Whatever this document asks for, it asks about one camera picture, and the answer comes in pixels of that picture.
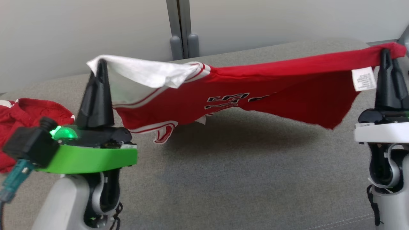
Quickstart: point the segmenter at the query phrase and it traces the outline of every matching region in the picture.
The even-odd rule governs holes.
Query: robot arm
[[[31,170],[61,174],[32,230],[118,230],[119,173],[136,164],[137,146],[126,128],[113,127],[106,62],[99,61],[96,76],[91,73],[74,125],[57,127],[49,118],[40,123],[17,129],[3,147],[18,163],[0,200],[9,203]]]
[[[368,199],[377,230],[409,230],[409,96],[397,60],[383,50],[375,107],[358,119],[355,140],[368,143]]]

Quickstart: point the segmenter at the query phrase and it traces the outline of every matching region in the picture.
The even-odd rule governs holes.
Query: gray fabric surface
[[[328,39],[192,60],[244,65],[366,47]],[[33,84],[0,98],[53,100],[76,114],[87,77]],[[360,94],[334,131],[232,108],[206,125],[176,128],[165,145],[155,145],[153,134],[135,135],[138,165],[121,173],[121,229],[374,229],[365,190],[369,150],[353,140],[358,115],[373,101],[373,90]],[[117,114],[115,119],[122,124]],[[6,230],[30,229],[57,178],[32,174],[6,206]]]

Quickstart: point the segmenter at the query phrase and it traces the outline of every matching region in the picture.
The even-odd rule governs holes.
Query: cable
[[[10,174],[3,181],[2,185],[4,188],[0,190],[0,230],[4,230],[4,204],[10,203],[13,200],[21,183],[27,179],[34,168],[34,165],[26,159],[19,159]]]
[[[0,230],[4,230],[3,214],[4,214],[4,203],[0,201]]]

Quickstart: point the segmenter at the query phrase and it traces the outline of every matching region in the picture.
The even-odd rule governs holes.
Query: black knob
[[[58,124],[53,119],[49,117],[42,117],[40,119],[40,127],[45,129],[47,132],[50,132],[57,128]]]

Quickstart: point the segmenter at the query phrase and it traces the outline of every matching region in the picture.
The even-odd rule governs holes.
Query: crumpled red cloth
[[[74,123],[74,115],[64,106],[46,100],[20,98],[0,100],[0,149],[18,127],[39,126],[42,117],[55,120],[58,125]],[[0,151],[0,173],[10,172],[16,161]]]

